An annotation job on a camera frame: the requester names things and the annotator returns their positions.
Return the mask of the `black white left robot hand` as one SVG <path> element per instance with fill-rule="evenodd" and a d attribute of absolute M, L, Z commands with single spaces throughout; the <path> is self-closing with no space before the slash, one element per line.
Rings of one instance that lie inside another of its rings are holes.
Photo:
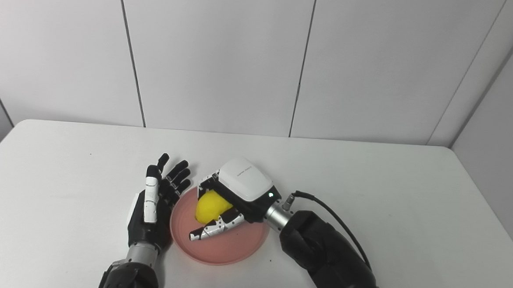
<path fill-rule="evenodd" d="M 137 195 L 128 220 L 129 246 L 146 243 L 161 252 L 172 242 L 171 213 L 192 181 L 187 160 L 178 162 L 163 175 L 168 161 L 169 155 L 164 153 L 157 164 L 146 170 L 144 190 Z"/>

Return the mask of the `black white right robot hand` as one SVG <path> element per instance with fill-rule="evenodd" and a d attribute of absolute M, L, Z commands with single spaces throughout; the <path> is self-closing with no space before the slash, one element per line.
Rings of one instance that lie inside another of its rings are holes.
<path fill-rule="evenodd" d="M 223 234 L 244 222 L 264 222 L 268 219 L 269 210 L 282 199 L 271 178 L 244 158 L 232 159 L 203 178 L 197 189 L 197 198 L 206 197 L 210 190 L 232 206 L 203 227 L 190 232 L 188 236 L 191 241 Z"/>

